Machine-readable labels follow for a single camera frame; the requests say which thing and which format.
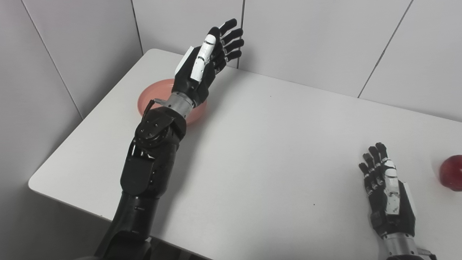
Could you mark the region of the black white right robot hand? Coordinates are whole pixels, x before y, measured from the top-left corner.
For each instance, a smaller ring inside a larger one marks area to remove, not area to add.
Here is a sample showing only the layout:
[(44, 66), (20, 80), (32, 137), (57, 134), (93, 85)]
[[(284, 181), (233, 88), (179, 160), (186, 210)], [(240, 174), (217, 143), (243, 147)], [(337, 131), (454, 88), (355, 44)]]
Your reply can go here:
[(359, 165), (363, 186), (371, 208), (370, 221), (381, 237), (404, 233), (414, 237), (415, 213), (409, 186), (397, 176), (396, 165), (383, 143), (376, 143), (363, 154)]

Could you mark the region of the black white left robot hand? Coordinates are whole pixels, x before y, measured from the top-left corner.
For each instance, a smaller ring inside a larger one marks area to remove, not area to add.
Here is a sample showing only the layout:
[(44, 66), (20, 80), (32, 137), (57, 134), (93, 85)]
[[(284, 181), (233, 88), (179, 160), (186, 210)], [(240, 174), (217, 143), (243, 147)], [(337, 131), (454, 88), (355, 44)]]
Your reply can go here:
[(190, 47), (176, 68), (172, 92), (185, 94), (193, 108), (207, 99), (216, 75), (230, 61), (241, 57), (244, 30), (237, 24), (237, 19), (233, 18), (211, 28), (203, 43)]

